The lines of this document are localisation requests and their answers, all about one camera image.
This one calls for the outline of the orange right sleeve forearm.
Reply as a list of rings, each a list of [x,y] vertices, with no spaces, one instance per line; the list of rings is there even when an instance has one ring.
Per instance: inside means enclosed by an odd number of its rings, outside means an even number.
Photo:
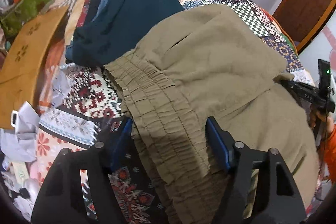
[[[335,125],[333,125],[333,131],[328,133],[326,138],[326,144],[323,140],[321,142],[321,149],[323,151],[324,162],[327,164],[329,170],[329,177],[334,184],[336,180],[336,146],[335,146]]]

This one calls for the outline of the right hand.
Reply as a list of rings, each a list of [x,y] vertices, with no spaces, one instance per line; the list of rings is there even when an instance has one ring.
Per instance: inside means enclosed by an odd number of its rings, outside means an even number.
[[[329,114],[322,114],[316,107],[310,105],[309,126],[313,130],[317,121],[321,121],[324,128],[322,137],[335,141],[335,124],[333,117]]]

